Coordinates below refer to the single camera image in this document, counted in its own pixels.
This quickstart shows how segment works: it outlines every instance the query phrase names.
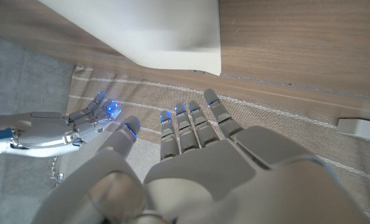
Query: robotic finger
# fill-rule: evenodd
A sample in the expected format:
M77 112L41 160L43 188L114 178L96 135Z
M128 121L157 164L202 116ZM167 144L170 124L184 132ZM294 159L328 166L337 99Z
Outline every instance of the robotic finger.
M120 126L111 134L111 136L103 143L99 151L111 149L124 158L127 158L128 153L136 141L136 135L141 129L141 123L135 116L129 116L120 124Z
M192 129L191 121L187 116L185 105L178 103L175 107L175 113L178 121L179 143L181 145L181 152L184 153L190 149L199 149L195 132Z
M175 135L170 112L165 110L160 113L161 121L161 144L160 160L179 155L178 142Z
M90 142L98 133L104 131L120 113L119 104L115 100L109 99L101 107L79 119L70 120L69 123L75 127L78 137L83 142Z
M199 138L200 145L206 147L208 144L219 141L216 132L213 130L210 122L204 116L203 111L196 101L189 102L189 110L191 111L193 123L195 124L197 136Z
M98 109L99 105L103 101L106 95L105 91L99 92L98 95L88 104L88 106L82 110L73 112L69 114L69 118L71 121L75 121L79 118L82 118L90 113L93 113L96 109Z
M206 99L212 114L216 118L216 121L218 122L218 125L225 138L228 138L236 132L243 130L243 128L228 113L225 106L220 102L220 99L214 90L206 90L204 92L204 98Z

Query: robotic hand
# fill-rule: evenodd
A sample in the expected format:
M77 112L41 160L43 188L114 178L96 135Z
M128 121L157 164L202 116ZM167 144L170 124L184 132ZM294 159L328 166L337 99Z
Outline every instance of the robotic hand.
M311 152L265 128L243 129L204 92L225 139L195 101L161 120L161 162L143 184L125 162L130 117L45 200L33 223L367 223L337 177Z
M77 151L102 132L121 112L113 99L102 104L105 92L82 110L62 116L31 112L0 116L0 154L51 157Z

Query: floor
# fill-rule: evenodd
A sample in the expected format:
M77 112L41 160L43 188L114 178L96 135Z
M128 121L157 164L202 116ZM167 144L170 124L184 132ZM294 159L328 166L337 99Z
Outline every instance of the floor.
M64 113L73 65L0 39L0 114ZM53 158L0 155L0 223L29 223L55 186Z

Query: white plastic device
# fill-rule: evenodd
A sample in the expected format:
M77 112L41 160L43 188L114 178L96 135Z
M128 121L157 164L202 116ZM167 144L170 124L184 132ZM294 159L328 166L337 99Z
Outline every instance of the white plastic device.
M354 137L370 139L370 121L363 119L340 119L336 132Z

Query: wood grain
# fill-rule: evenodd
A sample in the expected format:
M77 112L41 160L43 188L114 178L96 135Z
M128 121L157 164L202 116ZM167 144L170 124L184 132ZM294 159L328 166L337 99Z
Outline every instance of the wood grain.
M68 62L370 119L370 2L221 0L220 20L222 72L240 78L144 68L38 1L0 1L0 37Z

